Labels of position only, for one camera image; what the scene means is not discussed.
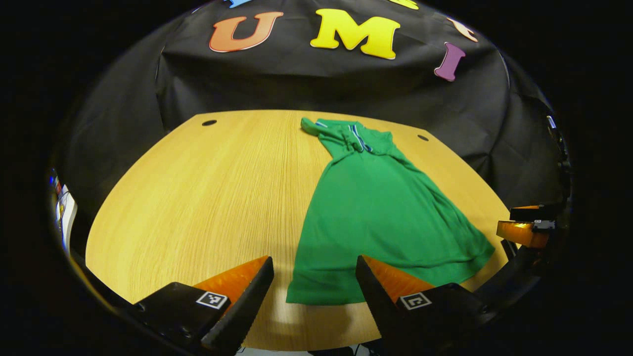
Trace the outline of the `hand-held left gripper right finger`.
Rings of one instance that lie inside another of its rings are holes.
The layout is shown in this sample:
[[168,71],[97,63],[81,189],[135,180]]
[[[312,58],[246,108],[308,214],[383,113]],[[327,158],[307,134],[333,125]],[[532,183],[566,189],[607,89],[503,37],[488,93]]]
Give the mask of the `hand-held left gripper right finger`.
[[459,284],[433,286],[366,255],[355,275],[388,356],[486,351],[488,306]]

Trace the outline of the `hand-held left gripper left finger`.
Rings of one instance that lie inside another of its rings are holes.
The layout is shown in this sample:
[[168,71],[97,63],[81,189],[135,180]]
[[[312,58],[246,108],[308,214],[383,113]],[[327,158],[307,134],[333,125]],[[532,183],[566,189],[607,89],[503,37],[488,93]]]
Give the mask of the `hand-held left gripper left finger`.
[[134,304],[134,320],[184,354],[235,354],[274,275],[262,256],[193,286],[170,282]]

